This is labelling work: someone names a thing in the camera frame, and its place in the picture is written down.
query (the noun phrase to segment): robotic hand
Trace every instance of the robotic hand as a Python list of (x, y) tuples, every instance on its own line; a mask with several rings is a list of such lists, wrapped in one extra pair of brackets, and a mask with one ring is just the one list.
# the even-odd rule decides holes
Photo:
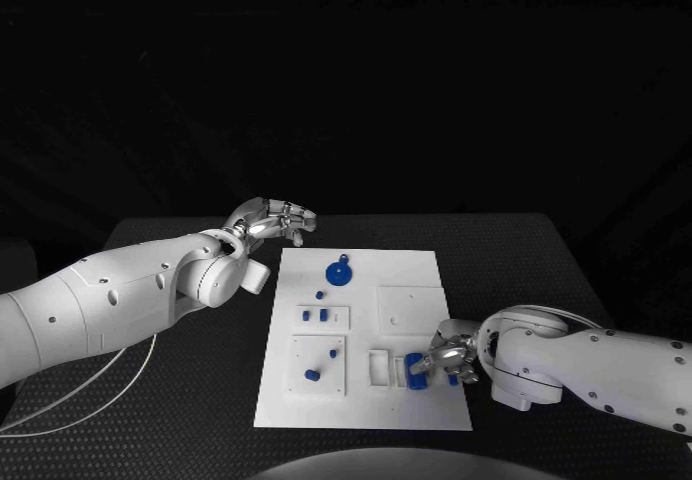
[(315, 215), (255, 198), (220, 229), (82, 258), (28, 287), (0, 295), (0, 388), (40, 370), (134, 345), (237, 287), (258, 294), (268, 268), (249, 259), (263, 239), (302, 244)]
[[(559, 316), (586, 327), (568, 333)], [(692, 344), (602, 329), (569, 312), (519, 305), (482, 322), (444, 320), (415, 375), (435, 366), (475, 383), (478, 358), (493, 399), (526, 411), (562, 399), (562, 387), (595, 409), (671, 432), (692, 422)]]

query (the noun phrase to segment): blue disc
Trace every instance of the blue disc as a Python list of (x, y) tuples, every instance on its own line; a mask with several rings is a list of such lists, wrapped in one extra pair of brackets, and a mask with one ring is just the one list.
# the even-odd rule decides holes
[(338, 261), (327, 267), (327, 282), (341, 287), (350, 282), (353, 272), (348, 267), (348, 257), (341, 255)]

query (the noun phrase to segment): table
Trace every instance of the table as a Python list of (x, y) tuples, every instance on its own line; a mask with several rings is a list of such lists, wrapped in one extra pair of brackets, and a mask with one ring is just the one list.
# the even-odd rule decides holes
[[(128, 219), (105, 248), (214, 228), (223, 220)], [(322, 216), (305, 246), (433, 250), (455, 318), (484, 320), (511, 305), (543, 304), (612, 327), (540, 214)], [(686, 437), (591, 409), (568, 391), (556, 405), (511, 410), (490, 399), (484, 374), (481, 383), (465, 388), (472, 432), (253, 428), (284, 247), (289, 243), (276, 239), (253, 254), (273, 272), (262, 293), (239, 291), (222, 307), (193, 313), (160, 334), (149, 366), (109, 409), (53, 435), (0, 440), (1, 478), (246, 478), (299, 457), (376, 446), (465, 451), (566, 478), (692, 478)], [(54, 428), (103, 404), (147, 350), (148, 341), (131, 347), (95, 384), (14, 433)], [(34, 375), (8, 421), (72, 390), (109, 357)]]

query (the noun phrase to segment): blue object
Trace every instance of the blue object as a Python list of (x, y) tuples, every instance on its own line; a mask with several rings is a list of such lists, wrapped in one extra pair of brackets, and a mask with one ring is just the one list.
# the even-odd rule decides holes
[(338, 261), (327, 267), (327, 282), (341, 287), (350, 282), (353, 271), (348, 267), (348, 256), (341, 255)]
[(314, 370), (305, 370), (305, 378), (312, 382), (317, 382), (320, 380), (320, 372), (315, 372)]
[(425, 372), (418, 375), (410, 375), (410, 366), (422, 359), (422, 353), (409, 353), (403, 357), (403, 364), (406, 365), (406, 384), (410, 390), (425, 390), (428, 388), (428, 378)]

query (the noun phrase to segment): black tablecloth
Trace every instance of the black tablecloth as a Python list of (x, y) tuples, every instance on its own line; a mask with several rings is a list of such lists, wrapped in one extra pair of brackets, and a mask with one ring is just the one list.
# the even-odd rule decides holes
[[(223, 218), (131, 219), (106, 249), (222, 225)], [(566, 309), (611, 326), (555, 228), (542, 215), (324, 216), (305, 234), (314, 248), (433, 250), (449, 314), (484, 320), (511, 305)], [(490, 399), (490, 382), (465, 387), (472, 432), (301, 430), (252, 427), (284, 240), (253, 258), (272, 269), (259, 296), (239, 291), (158, 336), (129, 392), (82, 425), (0, 440), (1, 478), (245, 478), (295, 458), (346, 448), (418, 446), (477, 453), (568, 478), (692, 478), (686, 437), (591, 409), (565, 391), (557, 405), (519, 412)], [(138, 369), (148, 341), (64, 405), (15, 433), (54, 428), (89, 413)], [(33, 376), (8, 420), (50, 403), (112, 355)]]

